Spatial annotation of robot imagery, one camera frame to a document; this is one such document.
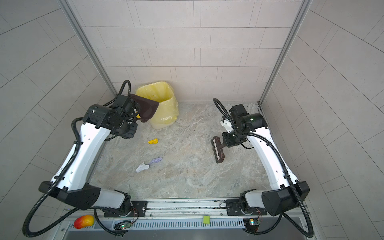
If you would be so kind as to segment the brown hand brush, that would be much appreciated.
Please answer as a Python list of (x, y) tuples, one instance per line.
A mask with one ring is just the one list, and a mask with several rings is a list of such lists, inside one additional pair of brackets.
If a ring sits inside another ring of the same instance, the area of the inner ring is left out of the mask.
[(221, 140), (220, 137), (215, 136), (211, 139), (211, 144), (214, 151), (214, 157), (217, 164), (220, 164), (225, 159), (224, 148), (227, 147), (227, 144), (224, 140)]

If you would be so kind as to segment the brown dustpan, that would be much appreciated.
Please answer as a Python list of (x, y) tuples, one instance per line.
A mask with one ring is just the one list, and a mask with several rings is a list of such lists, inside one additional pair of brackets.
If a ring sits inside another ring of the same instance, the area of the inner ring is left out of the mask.
[(146, 123), (155, 115), (160, 104), (159, 102), (153, 101), (147, 98), (143, 98), (134, 94), (130, 94), (130, 97), (139, 106), (139, 109), (138, 109), (138, 113), (140, 116), (139, 120), (142, 123)]

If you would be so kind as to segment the yellow-lined trash bin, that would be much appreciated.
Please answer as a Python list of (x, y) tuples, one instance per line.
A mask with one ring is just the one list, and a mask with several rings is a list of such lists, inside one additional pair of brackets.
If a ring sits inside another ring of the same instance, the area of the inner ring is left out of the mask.
[(174, 89), (167, 82), (156, 82), (142, 86), (136, 90), (136, 95), (159, 102), (159, 106), (149, 120), (155, 130), (163, 129), (175, 123), (179, 116), (178, 102)]

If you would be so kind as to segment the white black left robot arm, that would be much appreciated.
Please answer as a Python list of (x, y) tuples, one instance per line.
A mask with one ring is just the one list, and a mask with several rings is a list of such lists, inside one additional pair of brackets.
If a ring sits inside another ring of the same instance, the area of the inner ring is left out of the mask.
[[(114, 99), (104, 105), (92, 105), (84, 117), (71, 122), (75, 135), (74, 145), (53, 179), (41, 183), (39, 190), (43, 195), (23, 223), (22, 232), (25, 237), (40, 236), (79, 210), (92, 209), (96, 213), (102, 209), (123, 217), (133, 211), (129, 194), (102, 190), (87, 183), (88, 173), (103, 143), (117, 137), (132, 139), (137, 131), (137, 116), (140, 115), (141, 105), (132, 94), (123, 95), (125, 88), (132, 88), (129, 80), (122, 83)], [(55, 198), (73, 209), (49, 226), (33, 232), (30, 230), (32, 218), (47, 197)]]

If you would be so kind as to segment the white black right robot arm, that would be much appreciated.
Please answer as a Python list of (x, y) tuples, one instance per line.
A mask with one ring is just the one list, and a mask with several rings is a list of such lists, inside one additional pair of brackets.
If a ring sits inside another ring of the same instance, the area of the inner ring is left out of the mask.
[(250, 149), (257, 152), (271, 186), (269, 191), (248, 190), (241, 193), (241, 212), (258, 216), (247, 219), (243, 231), (250, 235), (264, 235), (274, 230), (282, 218), (286, 218), (302, 235), (312, 238), (314, 227), (304, 204), (310, 187), (307, 182), (299, 181), (287, 166), (262, 114), (249, 114), (243, 105), (227, 110), (216, 98), (213, 102), (222, 113), (221, 125), (226, 129), (221, 137), (215, 136), (211, 140), (216, 163), (224, 161), (224, 148), (250, 142)]

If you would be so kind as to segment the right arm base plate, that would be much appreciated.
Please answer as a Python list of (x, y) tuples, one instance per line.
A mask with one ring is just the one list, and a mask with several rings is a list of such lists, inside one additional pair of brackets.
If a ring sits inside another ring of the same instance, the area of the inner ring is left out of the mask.
[(260, 207), (250, 207), (245, 200), (225, 200), (219, 204), (220, 209), (225, 209), (228, 216), (266, 216), (266, 209)]

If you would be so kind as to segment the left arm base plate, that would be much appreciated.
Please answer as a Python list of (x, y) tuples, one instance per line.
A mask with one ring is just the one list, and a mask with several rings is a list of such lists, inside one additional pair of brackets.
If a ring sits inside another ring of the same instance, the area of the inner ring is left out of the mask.
[(125, 201), (118, 209), (103, 209), (105, 218), (137, 218), (144, 217), (147, 210), (147, 201)]

